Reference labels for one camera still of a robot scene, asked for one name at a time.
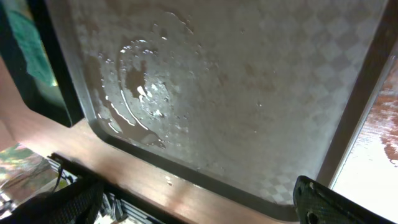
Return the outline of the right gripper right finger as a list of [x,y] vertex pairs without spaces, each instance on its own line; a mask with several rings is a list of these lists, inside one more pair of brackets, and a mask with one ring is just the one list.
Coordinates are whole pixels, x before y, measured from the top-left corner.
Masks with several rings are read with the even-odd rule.
[[369,211],[304,175],[297,178],[293,200],[300,223],[393,224],[392,221]]

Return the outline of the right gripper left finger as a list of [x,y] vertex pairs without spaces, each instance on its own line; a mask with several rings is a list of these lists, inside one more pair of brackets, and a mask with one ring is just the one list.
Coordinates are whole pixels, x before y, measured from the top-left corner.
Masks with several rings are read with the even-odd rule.
[[104,184],[80,179],[56,192],[38,194],[19,205],[1,224],[84,223],[94,224],[103,203]]

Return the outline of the green yellow sponge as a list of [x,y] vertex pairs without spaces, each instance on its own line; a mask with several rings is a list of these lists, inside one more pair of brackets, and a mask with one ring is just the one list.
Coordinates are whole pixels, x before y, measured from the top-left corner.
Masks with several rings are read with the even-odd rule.
[[12,34],[27,63],[28,74],[48,86],[57,86],[58,83],[27,1],[5,0],[2,3]]

